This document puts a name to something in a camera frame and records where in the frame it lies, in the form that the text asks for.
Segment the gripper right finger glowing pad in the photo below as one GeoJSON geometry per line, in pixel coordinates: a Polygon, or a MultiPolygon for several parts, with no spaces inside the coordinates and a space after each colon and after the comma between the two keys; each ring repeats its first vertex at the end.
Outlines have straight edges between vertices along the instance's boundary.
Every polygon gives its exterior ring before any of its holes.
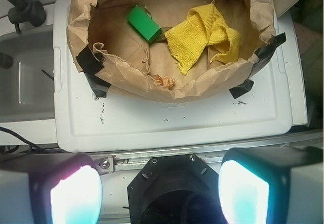
{"type": "Polygon", "coordinates": [[[228,223],[323,223],[323,149],[231,148],[218,191],[228,223]]]}

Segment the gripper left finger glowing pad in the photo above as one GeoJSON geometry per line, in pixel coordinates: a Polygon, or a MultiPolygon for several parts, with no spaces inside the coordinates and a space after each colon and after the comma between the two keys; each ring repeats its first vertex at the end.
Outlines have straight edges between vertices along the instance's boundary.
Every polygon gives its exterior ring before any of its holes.
{"type": "Polygon", "coordinates": [[[1,156],[1,223],[97,223],[102,182],[87,154],[1,156]]]}

